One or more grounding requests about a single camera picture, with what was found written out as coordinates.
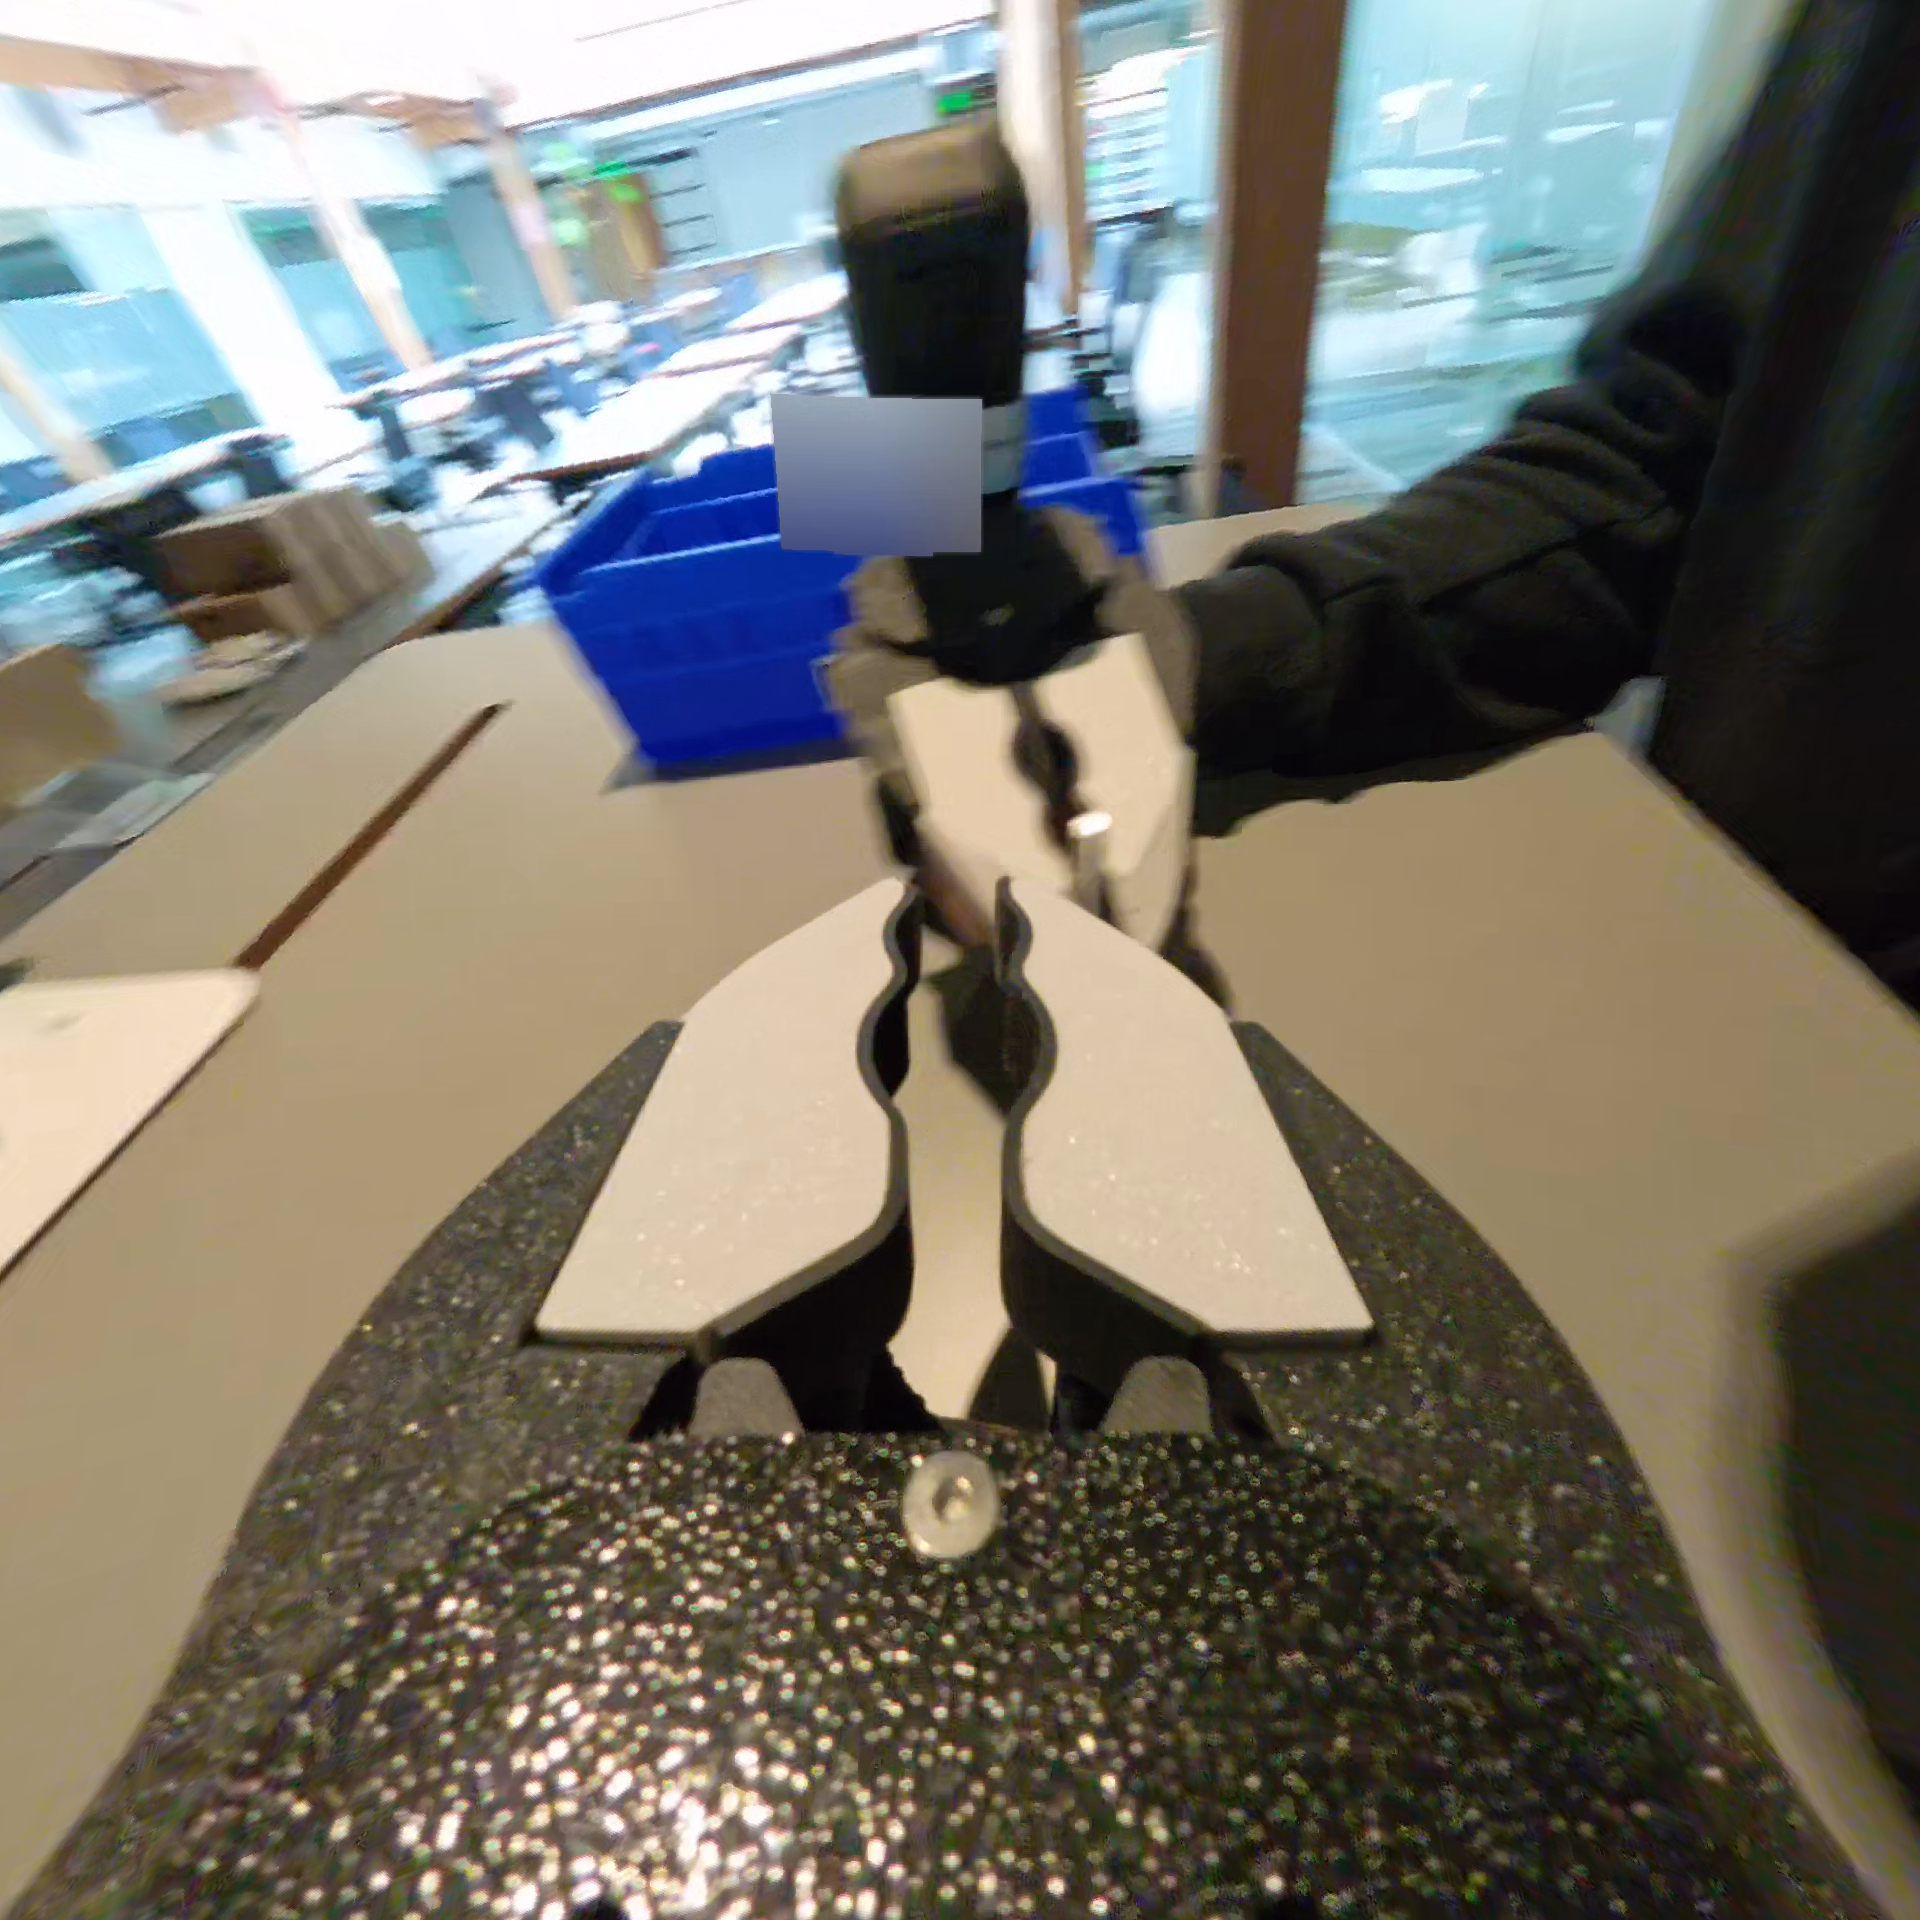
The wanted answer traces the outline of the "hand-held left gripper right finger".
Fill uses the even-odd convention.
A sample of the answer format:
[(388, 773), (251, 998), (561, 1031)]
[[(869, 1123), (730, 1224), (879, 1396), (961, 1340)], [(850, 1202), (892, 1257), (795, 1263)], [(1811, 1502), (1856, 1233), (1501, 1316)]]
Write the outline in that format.
[(997, 896), (1000, 1286), (1061, 1369), (1368, 1342), (1376, 1319), (1236, 1021), (1029, 880)]

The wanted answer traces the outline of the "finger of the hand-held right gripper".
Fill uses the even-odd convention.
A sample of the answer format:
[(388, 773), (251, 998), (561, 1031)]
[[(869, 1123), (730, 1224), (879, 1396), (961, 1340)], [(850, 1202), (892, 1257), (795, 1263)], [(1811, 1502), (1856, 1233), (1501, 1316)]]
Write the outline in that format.
[(952, 679), (894, 693), (906, 866), (959, 948), (997, 943), (1004, 882), (1068, 891), (1074, 756), (1037, 682)]
[(1068, 817), (1112, 813), (1116, 925), (1165, 950), (1189, 896), (1195, 764), (1139, 633), (1107, 635), (1047, 677), (1047, 743), (1061, 772), (1049, 829), (1066, 857)]

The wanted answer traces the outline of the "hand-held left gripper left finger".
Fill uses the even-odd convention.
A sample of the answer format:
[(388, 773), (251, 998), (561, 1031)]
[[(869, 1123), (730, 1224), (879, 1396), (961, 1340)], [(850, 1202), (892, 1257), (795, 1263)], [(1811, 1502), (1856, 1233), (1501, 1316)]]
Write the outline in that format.
[(687, 1011), (540, 1300), (543, 1342), (834, 1369), (890, 1345), (915, 1278), (897, 1094), (921, 920), (884, 878)]

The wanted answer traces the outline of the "person's right forearm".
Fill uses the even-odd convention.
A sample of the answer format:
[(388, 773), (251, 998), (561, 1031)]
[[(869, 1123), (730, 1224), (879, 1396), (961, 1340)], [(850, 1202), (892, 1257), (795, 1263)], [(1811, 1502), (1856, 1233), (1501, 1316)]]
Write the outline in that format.
[(1375, 778), (1596, 718), (1655, 663), (1746, 344), (1713, 280), (1645, 282), (1487, 444), (1180, 586), (1200, 773)]

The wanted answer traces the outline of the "blue plastic tote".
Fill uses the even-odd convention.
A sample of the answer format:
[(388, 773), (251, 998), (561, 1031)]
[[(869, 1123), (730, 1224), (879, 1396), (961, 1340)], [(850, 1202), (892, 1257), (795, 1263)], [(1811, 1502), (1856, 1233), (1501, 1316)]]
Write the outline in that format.
[(540, 563), (557, 621), (654, 768), (860, 731), (890, 673), (1010, 690), (1131, 631), (1134, 484), (1077, 388), (781, 391), (774, 440), (628, 479)]

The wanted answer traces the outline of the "white base board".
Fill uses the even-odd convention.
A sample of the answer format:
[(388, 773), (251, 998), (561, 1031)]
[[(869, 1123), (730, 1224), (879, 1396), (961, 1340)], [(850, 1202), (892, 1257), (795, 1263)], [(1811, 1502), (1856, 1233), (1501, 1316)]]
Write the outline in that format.
[(2, 1267), (220, 1048), (256, 972), (26, 978), (2, 992)]

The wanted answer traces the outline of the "stack of cardboard boxes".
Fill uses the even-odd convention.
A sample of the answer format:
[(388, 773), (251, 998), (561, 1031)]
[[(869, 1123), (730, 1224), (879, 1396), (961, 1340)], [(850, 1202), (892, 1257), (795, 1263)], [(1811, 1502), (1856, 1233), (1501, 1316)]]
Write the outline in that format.
[(206, 643), (305, 642), (430, 574), (417, 527), (359, 486), (249, 499), (156, 536), (152, 554), (178, 621)]

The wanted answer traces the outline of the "crumpled white plastic wrap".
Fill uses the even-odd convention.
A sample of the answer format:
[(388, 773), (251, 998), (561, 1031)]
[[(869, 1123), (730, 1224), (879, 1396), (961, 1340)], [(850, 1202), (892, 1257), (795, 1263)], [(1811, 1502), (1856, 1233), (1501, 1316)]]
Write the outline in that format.
[(266, 630), (200, 639), (156, 699), (169, 710), (209, 707), (275, 682), (305, 650), (298, 635)]

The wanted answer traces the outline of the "beige board on stand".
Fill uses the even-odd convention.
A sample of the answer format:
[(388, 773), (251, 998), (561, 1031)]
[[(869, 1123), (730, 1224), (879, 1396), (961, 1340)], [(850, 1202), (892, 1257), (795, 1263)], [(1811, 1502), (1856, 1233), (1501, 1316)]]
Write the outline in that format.
[(53, 642), (2, 660), (5, 825), (60, 779), (115, 757), (124, 741), (75, 645)]

